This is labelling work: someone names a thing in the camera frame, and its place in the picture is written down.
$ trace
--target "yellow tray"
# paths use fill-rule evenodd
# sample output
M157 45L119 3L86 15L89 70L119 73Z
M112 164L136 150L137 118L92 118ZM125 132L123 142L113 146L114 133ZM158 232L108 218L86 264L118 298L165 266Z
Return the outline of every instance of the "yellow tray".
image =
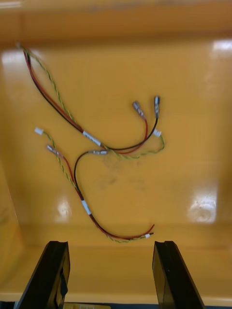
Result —
M70 246L67 302L157 303L154 241L173 240L204 303L232 306L231 11L230 1L0 1L0 300L20 299L44 246L59 240ZM45 102L15 41L47 65L84 129L112 146L143 137L133 100L151 129L161 96L163 152L89 156L78 167L106 229L137 234L154 223L153 237L117 244L92 224L34 128L72 167L94 144ZM141 151L158 146L153 137Z

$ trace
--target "white plastic plug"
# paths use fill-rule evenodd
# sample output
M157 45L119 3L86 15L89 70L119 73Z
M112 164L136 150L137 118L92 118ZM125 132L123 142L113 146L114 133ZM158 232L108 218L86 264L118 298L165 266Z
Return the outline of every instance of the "white plastic plug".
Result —
M39 135L42 135L43 134L43 129L40 129L39 127L36 127L35 128L35 133L39 134Z

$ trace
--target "wire end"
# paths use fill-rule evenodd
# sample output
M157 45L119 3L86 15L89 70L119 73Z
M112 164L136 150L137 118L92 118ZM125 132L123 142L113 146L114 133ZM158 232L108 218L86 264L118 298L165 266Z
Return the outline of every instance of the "wire end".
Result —
M43 129L40 129L39 127L36 127L35 128L35 133L39 134L39 135L42 135L43 134Z
M15 46L16 46L16 48L22 48L22 45L21 45L20 42L16 42L16 43L15 43Z
M146 119L144 112L141 110L139 102L138 101L134 101L132 103L133 108L137 111L137 113L140 115L140 117L142 117L143 119Z
M158 118L159 113L160 113L160 96L154 97L154 107L155 107L156 117Z
M90 151L89 153L94 154L94 155L107 155L108 150L93 150L93 151Z
M49 150L50 152L52 152L53 154L63 158L63 155L61 153L59 153L57 150L55 150L52 146L47 145L47 150Z

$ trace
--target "white connector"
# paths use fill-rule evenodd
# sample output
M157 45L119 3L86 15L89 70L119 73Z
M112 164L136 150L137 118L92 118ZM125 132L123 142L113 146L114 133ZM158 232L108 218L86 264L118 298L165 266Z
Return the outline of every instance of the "white connector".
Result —
M88 215L91 215L91 211L90 211L90 209L89 209L89 207L88 207L86 201L83 200L83 201L81 201L81 203L82 203L83 207L85 208L85 211L87 212L87 214L88 214Z
M22 47L20 42L16 42L15 45L16 45L16 48L21 48Z
M92 150L89 151L89 153L94 155L106 155L108 154L108 150Z
M39 135L42 135L43 134L43 129L40 129L39 127L36 127L35 128L35 133L39 134Z
M156 137L160 137L161 136L161 131L158 131L158 130L154 130L154 132L153 132L153 135L155 135Z

